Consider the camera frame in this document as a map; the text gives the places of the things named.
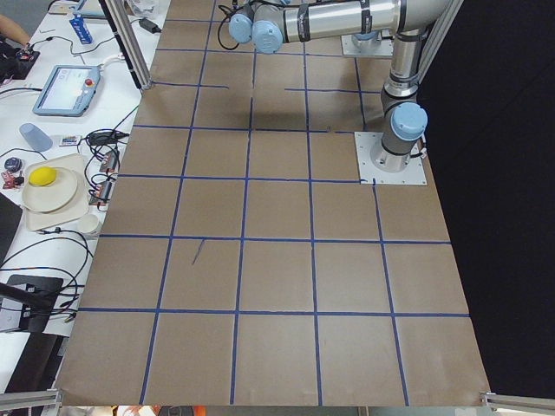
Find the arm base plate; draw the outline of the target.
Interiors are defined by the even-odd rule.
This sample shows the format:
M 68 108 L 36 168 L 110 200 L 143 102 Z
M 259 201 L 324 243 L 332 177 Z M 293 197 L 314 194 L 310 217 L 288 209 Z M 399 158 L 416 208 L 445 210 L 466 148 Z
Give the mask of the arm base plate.
M 387 29 L 377 31 L 376 35 L 368 40 L 360 40 L 354 35 L 341 36 L 343 54 L 372 59 L 391 59 L 394 39 Z
M 368 185 L 427 185 L 418 146 L 411 152 L 397 156 L 382 146 L 380 132 L 354 132 L 360 182 Z

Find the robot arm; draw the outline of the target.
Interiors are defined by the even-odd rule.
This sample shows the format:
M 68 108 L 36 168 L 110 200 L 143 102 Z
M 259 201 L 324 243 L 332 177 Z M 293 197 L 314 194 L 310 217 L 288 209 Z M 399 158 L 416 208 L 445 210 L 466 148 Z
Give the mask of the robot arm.
M 245 1 L 241 6 L 232 6 L 228 31 L 237 43 L 245 44 L 252 40 L 254 16 L 253 1 Z
M 461 6 L 459 1 L 246 1 L 229 33 L 274 54 L 286 43 L 338 37 L 350 57 L 387 59 L 381 99 L 384 128 L 365 159 L 383 172 L 404 171 L 428 119 L 417 105 L 420 83 Z

